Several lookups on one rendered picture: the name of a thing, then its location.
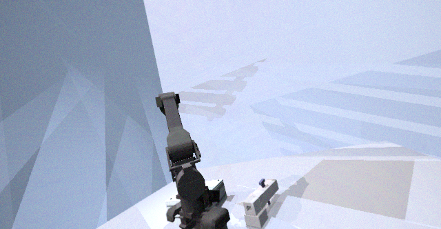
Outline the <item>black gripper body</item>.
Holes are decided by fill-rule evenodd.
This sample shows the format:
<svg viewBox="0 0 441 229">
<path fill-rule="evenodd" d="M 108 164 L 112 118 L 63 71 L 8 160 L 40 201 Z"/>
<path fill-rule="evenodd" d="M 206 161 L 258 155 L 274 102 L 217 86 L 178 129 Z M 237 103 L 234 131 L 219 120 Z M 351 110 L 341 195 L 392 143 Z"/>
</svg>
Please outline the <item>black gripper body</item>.
<svg viewBox="0 0 441 229">
<path fill-rule="evenodd" d="M 176 199 L 180 202 L 167 210 L 167 221 L 173 222 L 175 216 L 180 215 L 178 218 L 182 224 L 187 225 L 194 220 L 202 229 L 222 229 L 230 221 L 229 211 L 226 208 L 214 206 L 211 210 L 205 210 L 208 203 L 203 200 L 203 195 L 194 201 L 186 201 L 177 194 Z"/>
</svg>

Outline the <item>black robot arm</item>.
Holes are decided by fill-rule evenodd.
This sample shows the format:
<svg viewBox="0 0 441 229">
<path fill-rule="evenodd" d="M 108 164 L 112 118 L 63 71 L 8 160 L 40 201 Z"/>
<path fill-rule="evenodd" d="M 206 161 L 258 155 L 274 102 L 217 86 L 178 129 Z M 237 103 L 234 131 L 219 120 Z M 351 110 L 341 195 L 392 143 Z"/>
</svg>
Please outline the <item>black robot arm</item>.
<svg viewBox="0 0 441 229">
<path fill-rule="evenodd" d="M 201 153 L 197 143 L 183 128 L 178 112 L 179 94 L 166 92 L 158 94 L 155 99 L 157 107 L 167 120 L 169 134 L 167 136 L 168 147 L 165 147 L 165 150 L 173 183 L 176 182 L 177 193 L 186 201 L 194 201 L 203 195 L 203 200 L 208 203 L 208 207 L 211 207 L 213 202 L 219 203 L 220 190 L 209 190 L 205 185 L 204 177 L 196 169 L 195 163 L 201 162 Z M 196 157 L 193 157 L 194 154 Z"/>
</svg>

